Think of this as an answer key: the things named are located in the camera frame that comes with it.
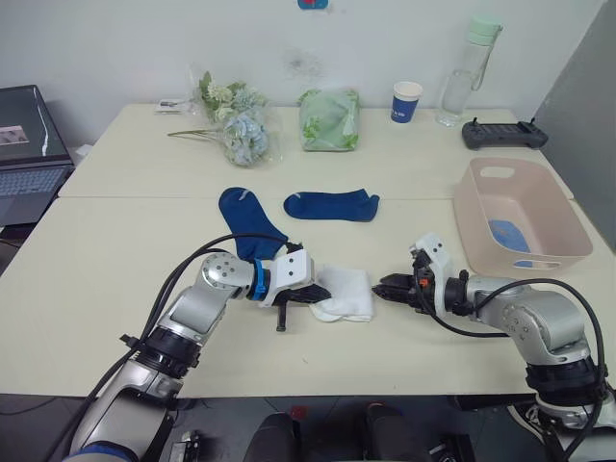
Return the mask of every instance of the blue paper cup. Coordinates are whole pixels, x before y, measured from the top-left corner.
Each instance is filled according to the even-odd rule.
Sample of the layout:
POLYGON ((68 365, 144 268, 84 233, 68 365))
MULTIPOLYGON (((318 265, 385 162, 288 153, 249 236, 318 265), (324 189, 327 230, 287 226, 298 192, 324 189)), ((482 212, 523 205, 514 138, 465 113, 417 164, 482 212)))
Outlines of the blue paper cup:
POLYGON ((424 88, 415 82, 398 82, 395 84, 392 120, 398 123, 410 122, 423 92, 424 88))

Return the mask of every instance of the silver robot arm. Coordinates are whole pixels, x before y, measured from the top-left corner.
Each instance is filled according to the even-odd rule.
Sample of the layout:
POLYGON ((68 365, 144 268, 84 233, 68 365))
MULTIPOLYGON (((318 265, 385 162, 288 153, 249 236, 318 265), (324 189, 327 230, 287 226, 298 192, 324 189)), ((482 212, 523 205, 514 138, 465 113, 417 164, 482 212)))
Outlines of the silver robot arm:
POLYGON ((576 305, 553 291, 528 285, 511 288, 487 303, 483 300, 514 279, 471 276, 453 272, 451 259, 434 233, 421 237, 410 249, 413 274, 391 274, 372 290, 382 298, 407 303, 435 319, 447 312, 497 328, 515 343, 526 361, 526 383, 537 392, 539 409, 554 427, 562 448, 582 430, 604 387, 603 405, 595 428, 569 459, 605 460, 616 453, 616 403, 603 381, 584 334, 584 320, 576 305))
MULTIPOLYGON (((304 249, 274 260, 269 269, 230 253, 209 254, 194 284, 171 303, 139 353, 123 365, 81 420, 70 460, 143 460, 160 452, 173 424, 167 411, 183 377, 197 366, 227 301, 247 297, 270 307, 279 295, 311 286, 314 276, 313 261, 304 249)), ((326 291, 318 292, 320 298, 329 297, 326 291)))

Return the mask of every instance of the blue sock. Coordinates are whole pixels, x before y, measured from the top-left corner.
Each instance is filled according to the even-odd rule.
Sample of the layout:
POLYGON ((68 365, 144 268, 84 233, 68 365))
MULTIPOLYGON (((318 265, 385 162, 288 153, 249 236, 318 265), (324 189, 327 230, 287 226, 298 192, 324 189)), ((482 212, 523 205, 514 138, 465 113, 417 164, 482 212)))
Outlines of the blue sock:
MULTIPOLYGON (((257 196, 244 188, 229 188, 218 200, 218 207, 232 233, 261 233, 285 241, 287 236, 278 231, 268 220, 257 196)), ((283 245, 264 238, 241 238, 235 240, 238 257, 252 262, 254 259, 271 260, 283 245)))
POLYGON ((340 194, 297 192, 287 197, 284 207, 295 218, 371 221, 376 215, 378 199, 378 195, 368 196, 366 190, 340 194))

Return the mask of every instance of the black remote controller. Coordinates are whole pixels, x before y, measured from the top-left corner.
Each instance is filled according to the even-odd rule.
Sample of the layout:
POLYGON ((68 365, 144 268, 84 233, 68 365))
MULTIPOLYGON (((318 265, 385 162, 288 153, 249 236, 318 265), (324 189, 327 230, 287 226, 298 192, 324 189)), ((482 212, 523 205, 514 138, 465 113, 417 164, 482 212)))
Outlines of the black remote controller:
POLYGON ((538 149, 548 141, 548 135, 530 122, 478 123, 477 117, 462 127, 462 139, 469 149, 482 146, 528 146, 538 149))

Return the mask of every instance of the white table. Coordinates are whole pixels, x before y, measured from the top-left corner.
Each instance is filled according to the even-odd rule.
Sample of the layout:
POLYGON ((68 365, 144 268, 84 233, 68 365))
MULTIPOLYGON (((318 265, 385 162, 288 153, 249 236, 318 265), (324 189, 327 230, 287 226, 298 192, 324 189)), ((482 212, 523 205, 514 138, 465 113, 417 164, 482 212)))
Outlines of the white table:
MULTIPOLYGON (((304 221, 279 199, 269 218, 303 241, 317 263, 369 271, 372 283, 408 272, 407 247, 438 232, 458 269, 467 268, 449 200, 382 200, 373 222, 304 221)), ((580 289, 602 322, 615 370, 614 256, 574 205, 595 247, 559 274, 580 289)), ((228 232, 215 199, 61 198, 0 278, 0 393, 88 392, 138 334, 160 285, 199 245, 228 232)), ((234 250, 231 244, 227 248, 234 250)), ((179 288, 192 283, 196 264, 179 288)), ((529 392, 513 343, 456 336, 427 316, 375 299, 370 323, 325 324, 292 307, 288 332, 274 311, 231 301, 189 373, 185 397, 436 395, 529 392)), ((479 326, 449 319, 466 328, 479 326)), ((591 344, 593 336, 587 333, 591 344)))
MULTIPOLYGON (((389 110, 362 110, 358 149, 331 153, 302 151, 298 109, 277 108, 283 162, 246 169, 231 166, 217 144, 168 137, 169 132, 202 128, 202 123, 184 115, 156 115, 153 108, 126 106, 60 195, 218 198, 229 186, 243 186, 259 198, 366 188, 388 199, 441 199, 452 198, 453 187, 473 157, 493 156, 549 167, 567 197, 573 197, 540 151, 525 147, 471 151, 462 141, 460 127, 439 125, 431 110, 418 110, 409 124, 392 122, 389 110)), ((505 110, 469 114, 485 122, 515 121, 505 110)))

